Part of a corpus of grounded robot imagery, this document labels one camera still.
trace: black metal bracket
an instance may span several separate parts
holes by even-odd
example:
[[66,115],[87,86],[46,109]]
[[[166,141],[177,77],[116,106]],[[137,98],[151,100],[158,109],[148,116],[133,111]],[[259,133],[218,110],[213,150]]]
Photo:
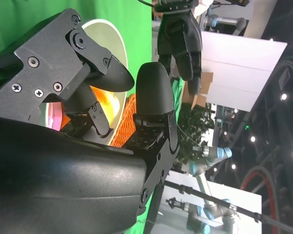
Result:
[[140,210],[143,211],[158,181],[165,178],[179,151],[176,114],[171,111],[161,116],[134,115],[136,131],[125,143],[135,156],[146,162],[146,181],[141,196]]
[[116,92],[133,87],[129,71],[80,22],[77,11],[67,9],[35,26],[9,54],[0,54],[0,117],[37,123],[42,102],[66,102],[84,81]]

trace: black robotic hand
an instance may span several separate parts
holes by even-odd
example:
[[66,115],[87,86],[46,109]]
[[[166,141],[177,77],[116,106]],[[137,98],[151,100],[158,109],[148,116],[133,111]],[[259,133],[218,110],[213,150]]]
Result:
[[198,0],[167,0],[155,5],[155,11],[164,13],[157,40],[159,62],[170,75],[171,56],[174,56],[191,95],[197,94],[201,85],[202,36],[191,10],[197,5]]
[[[140,68],[136,131],[123,148],[81,139],[89,127],[111,134],[88,85],[119,92],[134,80],[80,21],[67,9],[0,55],[0,234],[123,232],[178,153],[171,86],[158,62]],[[33,124],[38,105],[54,101],[71,114],[70,131]]]

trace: ceiling light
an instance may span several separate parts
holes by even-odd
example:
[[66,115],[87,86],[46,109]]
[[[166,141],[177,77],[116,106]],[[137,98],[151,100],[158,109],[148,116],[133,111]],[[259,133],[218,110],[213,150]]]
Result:
[[282,94],[282,95],[281,95],[281,100],[285,100],[285,99],[287,99],[287,97],[288,97],[288,95],[286,95],[286,94]]

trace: wire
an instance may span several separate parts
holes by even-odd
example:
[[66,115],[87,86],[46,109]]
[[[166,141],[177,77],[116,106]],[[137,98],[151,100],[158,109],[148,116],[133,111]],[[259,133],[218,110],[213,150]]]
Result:
[[[241,190],[244,190],[245,187],[249,184],[249,182],[255,177],[255,176],[260,176],[262,177],[262,179],[265,181],[265,184],[266,184],[266,187],[267,187],[267,190],[268,190],[268,197],[269,197],[269,203],[270,203],[270,212],[271,212],[271,216],[273,219],[276,219],[276,216],[275,216],[275,210],[274,210],[274,200],[273,200],[273,195],[272,195],[272,189],[271,189],[271,186],[270,186],[270,183],[269,181],[267,180],[266,177],[264,177],[262,174],[258,173],[258,172],[253,172],[252,174],[250,174],[246,181],[242,184],[241,186]],[[277,229],[276,227],[273,227],[272,228],[272,233],[273,234],[276,234],[277,233]]]
[[193,143],[194,144],[196,144],[196,145],[198,145],[198,146],[200,146],[201,147],[201,145],[200,144],[198,144],[198,143],[196,143],[191,137],[189,137],[184,131],[182,131],[182,129],[181,129],[181,127],[179,126],[179,125],[177,125],[178,126],[178,128],[180,129],[180,131],[188,138],[188,139],[190,139],[191,141],[193,141]]
[[146,2],[146,1],[143,1],[143,0],[138,0],[138,1],[141,2],[141,3],[144,4],[144,5],[147,5],[147,6],[150,6],[150,7],[154,7],[153,4],[148,3],[148,2]]

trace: screw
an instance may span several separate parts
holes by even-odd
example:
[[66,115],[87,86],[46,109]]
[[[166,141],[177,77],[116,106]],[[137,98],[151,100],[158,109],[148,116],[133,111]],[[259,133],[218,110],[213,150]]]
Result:
[[143,192],[141,195],[141,202],[142,203],[145,203],[147,201],[148,195],[149,195],[148,189],[143,189]]
[[12,84],[11,89],[15,93],[19,93],[21,91],[21,86],[19,84]]
[[36,68],[39,66],[39,60],[36,57],[29,57],[28,64],[29,66]]
[[76,15],[73,15],[73,16],[72,16],[72,21],[73,21],[73,23],[74,23],[74,24],[79,24],[79,22],[80,22],[80,19],[79,19],[79,17],[78,17],[78,16],[76,16]]
[[104,64],[105,66],[108,65],[108,58],[104,58],[104,59],[103,59],[103,64]]
[[53,84],[53,89],[54,89],[56,92],[60,92],[60,91],[62,91],[62,88],[63,88],[63,86],[62,86],[62,84],[59,83],[59,82],[55,82],[55,83]]
[[35,96],[41,98],[43,96],[43,91],[41,89],[36,89]]
[[76,45],[77,48],[79,49],[84,49],[86,48],[85,46],[85,41],[84,39],[82,38],[82,35],[80,33],[76,33],[74,36],[73,36],[73,42],[74,44]]

